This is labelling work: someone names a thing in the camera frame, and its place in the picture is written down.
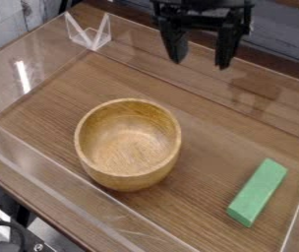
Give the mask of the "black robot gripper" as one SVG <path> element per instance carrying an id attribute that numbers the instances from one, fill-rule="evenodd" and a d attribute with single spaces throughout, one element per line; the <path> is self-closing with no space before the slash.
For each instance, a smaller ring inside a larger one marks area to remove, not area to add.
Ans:
<path id="1" fill-rule="evenodd" d="M 187 31 L 217 32 L 215 65 L 229 67 L 243 34 L 251 31 L 255 0 L 149 0 L 153 22 L 170 60 L 180 64 L 187 56 Z"/>

